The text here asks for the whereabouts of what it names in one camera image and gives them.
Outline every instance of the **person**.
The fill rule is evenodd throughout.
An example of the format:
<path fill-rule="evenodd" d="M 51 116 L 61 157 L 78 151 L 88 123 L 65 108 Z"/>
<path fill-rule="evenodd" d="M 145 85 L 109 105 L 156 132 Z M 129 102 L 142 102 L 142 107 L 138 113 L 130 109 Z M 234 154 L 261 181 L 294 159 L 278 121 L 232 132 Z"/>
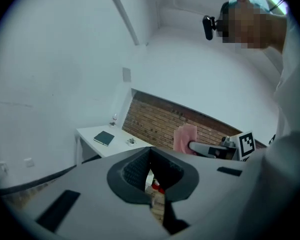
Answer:
<path fill-rule="evenodd" d="M 287 9 L 287 15 L 275 15 L 266 0 L 229 0 L 216 20 L 217 35 L 224 43 L 258 50 L 273 47 L 282 54 L 274 94 L 279 109 L 276 140 L 300 131 L 300 87 L 296 88 L 300 86 L 300 27 Z"/>

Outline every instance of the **white ceiling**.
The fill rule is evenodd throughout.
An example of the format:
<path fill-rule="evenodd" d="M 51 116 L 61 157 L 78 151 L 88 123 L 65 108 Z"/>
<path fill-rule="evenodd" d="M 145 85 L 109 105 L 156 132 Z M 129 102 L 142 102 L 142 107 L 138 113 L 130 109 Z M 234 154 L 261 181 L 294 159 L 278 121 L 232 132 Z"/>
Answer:
<path fill-rule="evenodd" d="M 204 15 L 219 16 L 222 4 L 228 0 L 158 0 L 159 25 L 163 27 L 174 27 L 186 31 L 196 32 L 205 35 L 202 26 Z M 214 38 L 211 41 L 205 40 L 209 46 L 221 43 L 221 38 Z M 272 48 L 264 51 L 241 49 L 237 45 L 222 44 L 235 53 L 244 56 L 255 68 L 260 70 L 266 78 L 276 86 L 279 82 L 282 65 L 282 56 Z"/>

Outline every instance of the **white shirt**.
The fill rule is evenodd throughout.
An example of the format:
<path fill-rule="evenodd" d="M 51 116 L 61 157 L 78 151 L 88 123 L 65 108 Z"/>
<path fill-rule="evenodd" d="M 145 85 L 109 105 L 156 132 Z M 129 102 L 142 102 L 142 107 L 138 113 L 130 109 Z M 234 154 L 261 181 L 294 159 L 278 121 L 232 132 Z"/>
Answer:
<path fill-rule="evenodd" d="M 300 131 L 300 27 L 291 13 L 282 52 L 283 70 L 274 93 L 279 106 L 275 139 Z"/>

